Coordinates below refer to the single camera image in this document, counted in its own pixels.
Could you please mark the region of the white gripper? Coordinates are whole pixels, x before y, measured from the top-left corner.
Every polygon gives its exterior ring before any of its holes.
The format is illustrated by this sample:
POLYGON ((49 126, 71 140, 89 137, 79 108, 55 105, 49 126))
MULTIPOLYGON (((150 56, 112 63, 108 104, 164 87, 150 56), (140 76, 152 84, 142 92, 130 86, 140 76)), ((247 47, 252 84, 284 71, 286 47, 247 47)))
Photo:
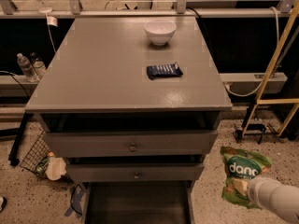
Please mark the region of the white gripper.
POLYGON ((248 182, 240 178, 233 178, 235 189, 242 195, 248 194, 249 200, 262 209, 270 208, 270 196, 272 192, 281 186, 277 180, 268 177, 255 177, 248 182))

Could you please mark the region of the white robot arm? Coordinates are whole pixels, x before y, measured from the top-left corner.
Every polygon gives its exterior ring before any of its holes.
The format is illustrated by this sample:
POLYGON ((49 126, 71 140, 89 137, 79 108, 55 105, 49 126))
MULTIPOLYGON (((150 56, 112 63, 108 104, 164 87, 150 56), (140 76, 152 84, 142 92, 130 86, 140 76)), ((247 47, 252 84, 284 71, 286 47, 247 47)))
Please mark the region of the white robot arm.
POLYGON ((299 224, 299 188, 257 176, 251 180, 233 178, 233 187, 251 204, 268 210, 288 224, 299 224))

